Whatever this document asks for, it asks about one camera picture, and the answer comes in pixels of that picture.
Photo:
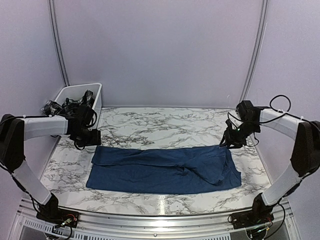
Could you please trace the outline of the blue t-shirt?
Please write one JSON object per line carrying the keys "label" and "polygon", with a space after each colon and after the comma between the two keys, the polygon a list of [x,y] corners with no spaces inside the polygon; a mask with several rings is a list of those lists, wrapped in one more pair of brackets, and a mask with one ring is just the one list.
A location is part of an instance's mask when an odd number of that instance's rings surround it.
{"label": "blue t-shirt", "polygon": [[191,195],[242,185],[226,147],[127,149],[98,146],[86,187],[137,194]]}

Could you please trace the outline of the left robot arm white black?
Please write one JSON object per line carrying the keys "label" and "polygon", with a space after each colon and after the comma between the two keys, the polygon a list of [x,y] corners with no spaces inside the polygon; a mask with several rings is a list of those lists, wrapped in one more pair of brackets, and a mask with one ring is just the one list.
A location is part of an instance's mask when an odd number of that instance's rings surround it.
{"label": "left robot arm white black", "polygon": [[38,217],[58,223],[64,218],[58,198],[45,187],[25,156],[25,143],[47,136],[68,136],[81,151],[101,144],[101,132],[95,128],[98,114],[81,105],[72,115],[14,116],[5,114],[0,121],[0,165],[16,185],[37,204]]}

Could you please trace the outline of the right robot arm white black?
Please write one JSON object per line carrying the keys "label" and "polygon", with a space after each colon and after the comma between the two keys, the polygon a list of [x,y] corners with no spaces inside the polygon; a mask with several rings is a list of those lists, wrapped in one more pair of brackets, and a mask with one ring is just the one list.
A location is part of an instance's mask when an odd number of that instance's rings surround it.
{"label": "right robot arm white black", "polygon": [[280,201],[291,195],[302,181],[314,174],[320,167],[320,123],[289,113],[289,110],[276,110],[269,106],[254,106],[243,100],[235,108],[237,116],[228,115],[227,127],[222,135],[221,147],[240,149],[247,144],[249,136],[258,134],[262,128],[271,130],[271,137],[280,137],[274,143],[272,157],[287,157],[288,165],[282,160],[278,166],[283,173],[252,203],[252,208],[234,213],[234,223],[248,220],[258,224],[267,218]]}

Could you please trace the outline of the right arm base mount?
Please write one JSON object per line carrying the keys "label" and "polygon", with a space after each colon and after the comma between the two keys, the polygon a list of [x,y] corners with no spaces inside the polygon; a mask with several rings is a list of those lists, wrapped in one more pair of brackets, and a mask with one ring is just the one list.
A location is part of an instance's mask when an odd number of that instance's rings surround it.
{"label": "right arm base mount", "polygon": [[273,220],[274,215],[271,212],[267,211],[265,213],[256,215],[252,209],[234,212],[229,215],[227,219],[227,221],[233,225],[235,230],[270,223]]}

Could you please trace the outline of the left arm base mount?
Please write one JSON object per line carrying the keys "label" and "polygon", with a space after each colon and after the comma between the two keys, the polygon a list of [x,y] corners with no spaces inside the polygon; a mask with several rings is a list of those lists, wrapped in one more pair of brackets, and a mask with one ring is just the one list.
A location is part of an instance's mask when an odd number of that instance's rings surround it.
{"label": "left arm base mount", "polygon": [[53,211],[39,210],[36,218],[49,223],[53,223],[59,227],[72,227],[76,228],[78,225],[80,213],[68,209],[54,209]]}

